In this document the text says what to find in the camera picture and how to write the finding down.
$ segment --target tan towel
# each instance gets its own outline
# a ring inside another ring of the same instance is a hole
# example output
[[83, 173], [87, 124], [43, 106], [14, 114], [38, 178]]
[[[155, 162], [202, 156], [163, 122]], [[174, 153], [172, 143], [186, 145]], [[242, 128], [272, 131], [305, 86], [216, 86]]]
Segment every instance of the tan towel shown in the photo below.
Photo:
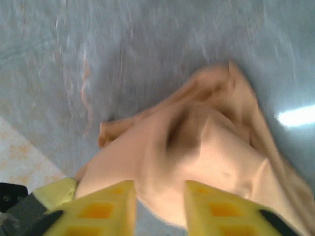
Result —
[[132, 179], [157, 217], [186, 226], [185, 180], [273, 208], [315, 235], [311, 189], [281, 157], [257, 99], [233, 63], [196, 72], [175, 94], [138, 115], [103, 122], [104, 148], [76, 174], [80, 197]]

